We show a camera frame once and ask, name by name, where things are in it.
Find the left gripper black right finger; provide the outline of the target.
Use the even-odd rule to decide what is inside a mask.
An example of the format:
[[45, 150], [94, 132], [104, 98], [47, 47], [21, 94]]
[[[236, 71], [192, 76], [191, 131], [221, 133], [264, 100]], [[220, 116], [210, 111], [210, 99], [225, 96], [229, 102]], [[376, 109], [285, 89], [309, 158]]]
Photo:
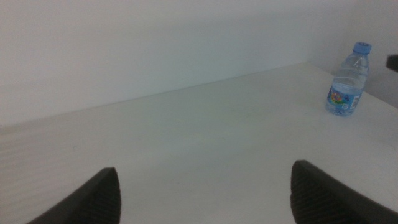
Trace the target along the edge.
[[290, 207], [296, 223], [397, 223], [397, 212], [361, 195], [306, 160], [293, 164], [290, 190]]

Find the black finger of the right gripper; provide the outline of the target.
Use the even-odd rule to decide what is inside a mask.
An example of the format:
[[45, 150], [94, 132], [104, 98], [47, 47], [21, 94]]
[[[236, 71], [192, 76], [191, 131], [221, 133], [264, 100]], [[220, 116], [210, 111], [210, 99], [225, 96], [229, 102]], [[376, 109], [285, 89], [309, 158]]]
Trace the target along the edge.
[[386, 68], [398, 72], [398, 55], [388, 55], [386, 60]]

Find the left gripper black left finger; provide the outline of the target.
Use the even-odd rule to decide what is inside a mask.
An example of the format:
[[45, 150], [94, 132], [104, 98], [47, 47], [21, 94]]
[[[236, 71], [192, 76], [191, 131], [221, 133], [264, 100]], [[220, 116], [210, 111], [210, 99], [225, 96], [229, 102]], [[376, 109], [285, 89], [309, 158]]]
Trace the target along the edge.
[[29, 224], [114, 224], [120, 219], [118, 173], [107, 167]]

